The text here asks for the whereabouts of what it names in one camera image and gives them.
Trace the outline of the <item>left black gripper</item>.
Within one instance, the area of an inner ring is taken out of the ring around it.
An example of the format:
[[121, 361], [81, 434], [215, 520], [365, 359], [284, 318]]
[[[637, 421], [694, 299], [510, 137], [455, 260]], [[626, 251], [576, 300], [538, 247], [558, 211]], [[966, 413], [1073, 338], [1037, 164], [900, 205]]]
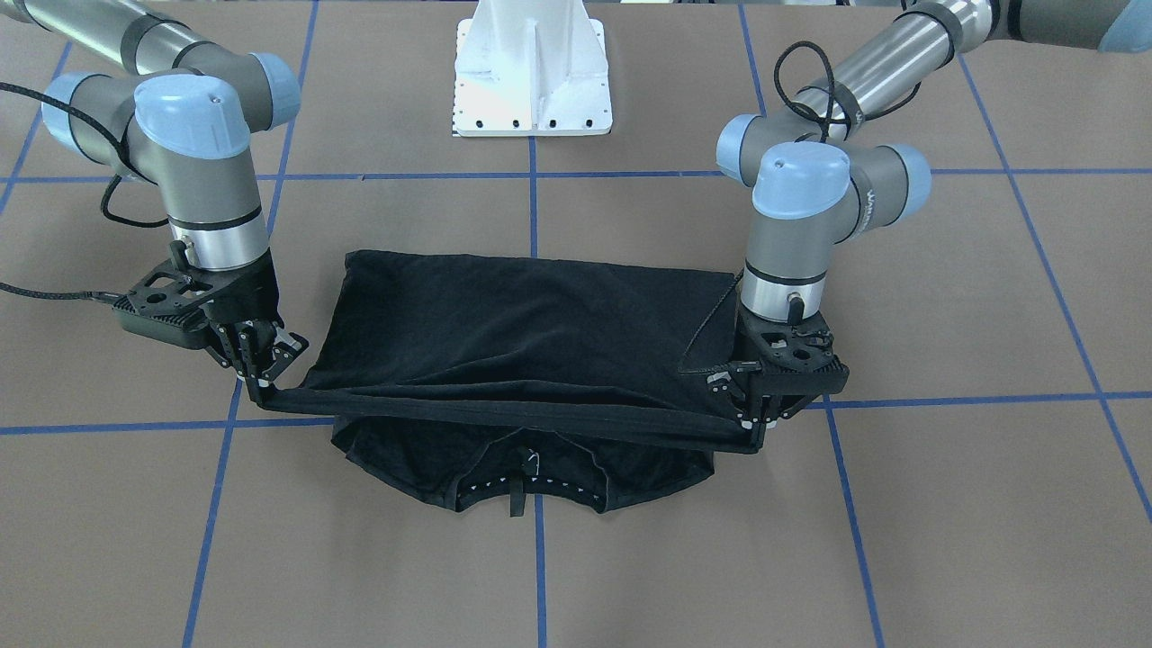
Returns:
[[708, 372], [707, 387], [732, 402], [749, 451], [760, 451], [779, 419], [841, 392], [849, 376], [823, 312], [780, 323], [740, 310], [732, 361]]

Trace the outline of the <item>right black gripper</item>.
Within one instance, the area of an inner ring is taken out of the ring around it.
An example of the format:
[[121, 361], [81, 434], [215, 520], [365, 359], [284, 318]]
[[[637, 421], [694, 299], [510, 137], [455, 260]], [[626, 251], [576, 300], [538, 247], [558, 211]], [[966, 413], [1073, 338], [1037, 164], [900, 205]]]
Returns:
[[309, 347], [305, 337], [285, 327], [279, 310], [275, 261], [264, 253], [234, 270], [205, 271], [210, 291], [204, 312], [222, 344], [225, 357], [243, 377], [256, 406], [275, 395], [275, 379]]

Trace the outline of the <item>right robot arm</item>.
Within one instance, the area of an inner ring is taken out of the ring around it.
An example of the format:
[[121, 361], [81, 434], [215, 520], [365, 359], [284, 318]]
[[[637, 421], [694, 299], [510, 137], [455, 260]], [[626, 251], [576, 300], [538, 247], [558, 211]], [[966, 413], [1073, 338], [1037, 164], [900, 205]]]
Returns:
[[63, 146], [124, 179], [156, 184], [168, 258], [123, 294], [78, 292], [112, 306], [121, 327], [205, 351], [256, 404], [308, 342], [276, 312], [275, 261], [250, 151], [255, 131], [300, 114], [291, 67], [238, 54], [177, 18], [132, 1], [3, 1], [3, 15], [62, 33], [115, 62], [123, 77], [65, 74], [44, 92], [41, 122]]

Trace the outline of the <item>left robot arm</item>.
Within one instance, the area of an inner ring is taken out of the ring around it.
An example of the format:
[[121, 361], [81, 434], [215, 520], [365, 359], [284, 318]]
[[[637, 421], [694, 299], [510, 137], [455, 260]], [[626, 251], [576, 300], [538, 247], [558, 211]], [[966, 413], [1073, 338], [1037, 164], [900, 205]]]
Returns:
[[732, 284], [733, 357], [706, 377], [732, 404], [736, 453], [760, 451], [778, 421], [846, 386], [848, 366], [820, 312], [833, 248], [904, 221], [931, 193], [916, 148], [862, 148], [852, 135], [990, 40], [1139, 53], [1149, 50], [1149, 1], [914, 1], [847, 60], [824, 67], [823, 78], [783, 95], [778, 113], [723, 127], [717, 167], [750, 189], [755, 209]]

